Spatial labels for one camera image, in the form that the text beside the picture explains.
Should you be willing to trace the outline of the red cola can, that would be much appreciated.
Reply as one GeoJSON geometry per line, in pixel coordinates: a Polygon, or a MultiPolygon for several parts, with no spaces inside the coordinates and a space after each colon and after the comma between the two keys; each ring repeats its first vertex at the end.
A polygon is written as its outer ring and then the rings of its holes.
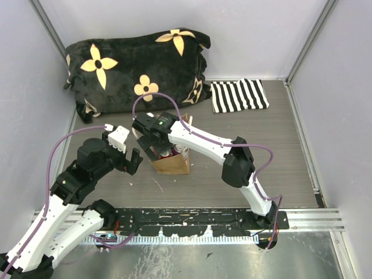
{"type": "Polygon", "coordinates": [[[167,149],[159,153],[159,158],[160,159],[169,158],[169,157],[172,157],[172,155],[173,154],[172,154],[171,149],[167,149]]]}

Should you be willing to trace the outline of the watermelon print canvas bag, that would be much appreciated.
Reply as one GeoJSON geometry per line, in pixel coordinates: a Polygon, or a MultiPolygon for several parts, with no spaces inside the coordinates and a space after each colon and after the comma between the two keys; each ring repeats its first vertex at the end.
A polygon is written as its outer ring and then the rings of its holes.
{"type": "MultiPolygon", "coordinates": [[[[174,116],[174,124],[179,124],[180,119],[177,116],[174,116]]],[[[137,132],[132,128],[134,136],[139,139],[142,136],[141,133],[137,132]]],[[[156,151],[151,147],[151,150],[154,152],[154,158],[150,159],[152,166],[160,174],[189,174],[189,153],[185,158],[183,155],[172,155],[172,157],[160,159],[156,151]]]]}

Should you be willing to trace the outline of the purple soda can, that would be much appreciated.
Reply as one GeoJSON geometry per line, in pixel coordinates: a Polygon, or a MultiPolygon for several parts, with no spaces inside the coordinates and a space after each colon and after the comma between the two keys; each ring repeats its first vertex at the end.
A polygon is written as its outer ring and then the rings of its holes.
{"type": "Polygon", "coordinates": [[[173,146],[173,149],[172,149],[172,153],[174,155],[181,154],[185,158],[188,156],[188,152],[189,152],[189,149],[186,146],[182,146],[182,145],[175,145],[173,146]]]}

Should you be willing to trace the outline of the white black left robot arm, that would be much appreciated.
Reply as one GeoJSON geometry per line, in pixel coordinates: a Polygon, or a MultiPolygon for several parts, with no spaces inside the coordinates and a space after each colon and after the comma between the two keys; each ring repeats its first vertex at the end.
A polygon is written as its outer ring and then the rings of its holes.
{"type": "Polygon", "coordinates": [[[22,239],[1,254],[1,277],[51,278],[62,260],[87,236],[118,225],[115,208],[97,200],[67,230],[58,233],[67,218],[81,205],[98,181],[114,169],[134,175],[142,162],[133,149],[126,159],[130,132],[122,126],[104,125],[101,138],[89,138],[79,147],[77,158],[53,184],[46,179],[45,205],[22,239]]]}

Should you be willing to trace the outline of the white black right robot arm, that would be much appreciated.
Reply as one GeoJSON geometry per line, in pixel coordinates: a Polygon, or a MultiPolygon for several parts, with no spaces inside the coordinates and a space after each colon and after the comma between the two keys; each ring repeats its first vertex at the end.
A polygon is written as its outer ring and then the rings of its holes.
{"type": "Polygon", "coordinates": [[[141,112],[134,118],[132,128],[142,134],[138,143],[148,155],[152,151],[160,155],[181,145],[211,158],[222,166],[221,179],[242,192],[257,226],[267,229],[275,223],[277,205],[258,181],[253,155],[245,139],[215,136],[170,113],[155,117],[141,112]]]}

